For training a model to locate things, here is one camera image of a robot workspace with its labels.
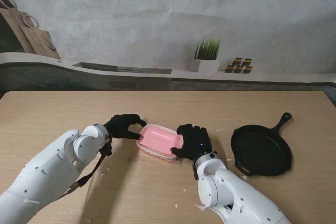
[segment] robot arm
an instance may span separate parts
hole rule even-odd
[[[290,224],[270,199],[226,169],[215,153],[196,161],[198,195],[225,224]]]
[[[81,134],[78,130],[67,131],[53,141],[24,166],[0,196],[0,222],[28,223],[64,195],[112,135],[139,139],[140,134],[128,131],[136,123],[146,125],[138,115],[116,115],[105,125],[89,126]]]
[[[178,127],[177,133],[183,135],[183,147],[171,151],[194,161],[199,198],[225,224],[290,224],[270,199],[226,169],[216,152],[212,152],[205,128],[187,124]]]

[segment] white planter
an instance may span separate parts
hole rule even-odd
[[[214,74],[218,71],[220,60],[199,60],[193,59],[190,71],[204,74]]]

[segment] small paper scrap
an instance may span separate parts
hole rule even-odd
[[[199,206],[199,205],[197,205],[197,204],[195,204],[195,207],[198,207],[202,212],[206,209],[206,207]]]

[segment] plastic lid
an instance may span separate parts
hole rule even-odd
[[[140,134],[143,139],[137,140],[137,145],[144,151],[162,158],[174,158],[175,155],[171,153],[170,149],[172,147],[181,148],[183,145],[181,135],[156,124],[146,125]]]

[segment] white debris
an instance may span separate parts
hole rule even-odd
[[[206,207],[199,206],[199,205],[197,205],[197,204],[195,204],[195,207],[198,207],[202,212],[206,209]]]
[[[40,204],[40,202],[35,201],[35,200],[30,200],[30,199],[25,199],[24,203],[33,203],[33,204]]]

